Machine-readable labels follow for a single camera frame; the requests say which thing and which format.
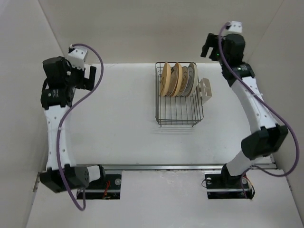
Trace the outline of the green rimmed plate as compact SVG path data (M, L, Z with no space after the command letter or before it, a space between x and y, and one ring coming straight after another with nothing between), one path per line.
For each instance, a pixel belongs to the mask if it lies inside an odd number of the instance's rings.
M183 66L182 67L182 81L181 81L181 86L177 93L177 96L182 96L183 92L185 91L185 89L187 87L188 79L189 79L188 68L186 66Z

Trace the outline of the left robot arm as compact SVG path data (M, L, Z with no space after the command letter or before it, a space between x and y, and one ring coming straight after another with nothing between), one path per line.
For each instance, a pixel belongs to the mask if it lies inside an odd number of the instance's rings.
M84 57L53 57L43 61L46 79L41 91L41 104L47 120L48 158L40 181L55 193L106 184L101 165L78 166L71 153L71 131L68 114L73 107L76 89L92 91L96 68L85 77Z

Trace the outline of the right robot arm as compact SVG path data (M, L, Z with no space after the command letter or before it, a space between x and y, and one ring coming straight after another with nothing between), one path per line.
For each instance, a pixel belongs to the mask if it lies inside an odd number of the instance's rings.
M209 33L201 57L209 58L221 65L222 75L238 97L249 122L251 134L241 141L241 150L226 163L220 175L220 182L226 188L241 182L241 175L262 157L278 151L288 134L285 125L279 125L268 108L262 104L252 67L243 61L245 40L240 34L228 34L223 38Z

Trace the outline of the yellow plate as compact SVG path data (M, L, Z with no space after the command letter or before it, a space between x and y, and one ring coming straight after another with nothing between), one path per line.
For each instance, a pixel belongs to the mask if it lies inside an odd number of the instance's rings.
M175 89L173 91L173 93L170 95L171 97L174 97L177 95L179 89L180 89L180 86L181 86L181 81L182 81L182 67L181 67L181 64L180 63L176 63L174 65L176 68L177 68L177 83L176 83L176 86L175 86Z

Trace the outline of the tan plate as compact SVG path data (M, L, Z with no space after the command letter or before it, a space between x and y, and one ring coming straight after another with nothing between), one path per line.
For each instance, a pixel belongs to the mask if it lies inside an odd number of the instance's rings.
M161 75L161 81L160 81L160 96L166 96L169 85L171 80L171 66L168 62L165 62L162 75Z

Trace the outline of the brown patterned plate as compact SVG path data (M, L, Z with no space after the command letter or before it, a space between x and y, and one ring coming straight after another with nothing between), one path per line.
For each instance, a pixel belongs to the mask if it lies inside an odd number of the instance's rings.
M168 91L166 93L166 96L170 96L174 89L175 89L175 86L176 86L176 83L177 83L177 68L176 67L172 67L171 68L171 78L170 78L170 84L169 84L169 88L168 88Z

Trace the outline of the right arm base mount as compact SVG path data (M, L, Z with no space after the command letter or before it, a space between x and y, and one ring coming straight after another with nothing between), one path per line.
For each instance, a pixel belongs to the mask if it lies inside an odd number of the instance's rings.
M252 200L256 193L246 176L242 178L236 176L232 177L232 180L226 180L221 173L207 173L204 181L209 200Z

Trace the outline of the cream white plate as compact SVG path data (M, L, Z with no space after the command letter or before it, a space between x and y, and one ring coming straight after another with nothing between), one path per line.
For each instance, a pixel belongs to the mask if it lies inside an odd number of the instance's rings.
M189 76L191 77L192 86L191 86L191 90L189 91L187 96L191 96L194 93L196 86L198 84L197 65L195 63L190 63L188 66L188 70L189 70Z

